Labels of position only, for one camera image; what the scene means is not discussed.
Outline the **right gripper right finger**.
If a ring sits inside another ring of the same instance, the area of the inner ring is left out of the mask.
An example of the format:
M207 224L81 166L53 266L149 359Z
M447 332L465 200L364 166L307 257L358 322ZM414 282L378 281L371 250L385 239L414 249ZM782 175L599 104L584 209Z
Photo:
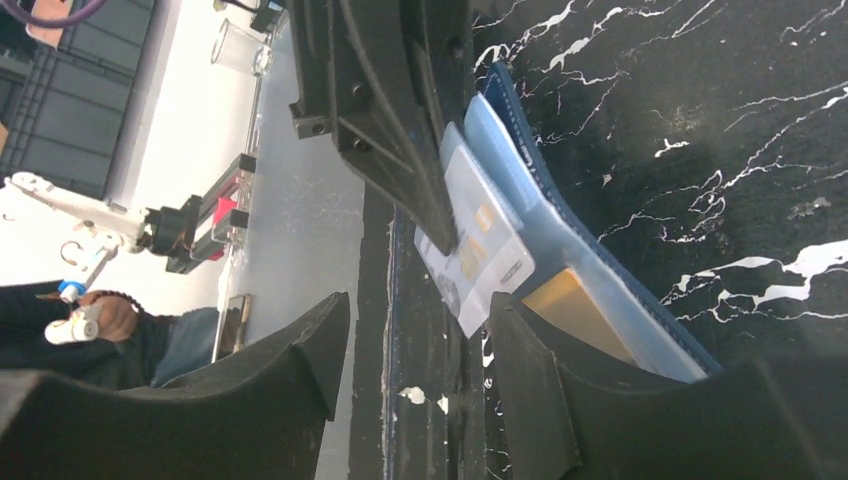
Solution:
M771 357L695 383L619 361L492 297L518 479L843 479L847 360Z

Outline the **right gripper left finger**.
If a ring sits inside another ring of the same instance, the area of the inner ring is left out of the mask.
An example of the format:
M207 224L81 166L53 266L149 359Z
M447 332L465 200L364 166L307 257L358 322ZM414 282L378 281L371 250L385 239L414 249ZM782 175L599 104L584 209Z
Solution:
M1 375L5 479L311 479L335 416L350 301L159 388Z

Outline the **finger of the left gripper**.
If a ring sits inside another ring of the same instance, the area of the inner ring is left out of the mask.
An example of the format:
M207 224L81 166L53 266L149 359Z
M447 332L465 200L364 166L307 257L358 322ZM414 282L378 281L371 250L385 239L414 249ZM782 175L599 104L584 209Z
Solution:
M467 1L291 1L300 138L330 135L347 166L440 252L459 234L440 163L473 90Z

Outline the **navy blue card holder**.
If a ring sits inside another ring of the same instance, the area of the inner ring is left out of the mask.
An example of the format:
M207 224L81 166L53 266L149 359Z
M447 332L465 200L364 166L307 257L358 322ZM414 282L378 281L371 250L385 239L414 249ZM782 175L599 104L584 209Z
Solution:
M492 64L469 104L464 139L511 205L536 268L514 293L523 300L570 268L633 355L636 367L681 382L716 374L714 357L578 219L536 146L506 65Z

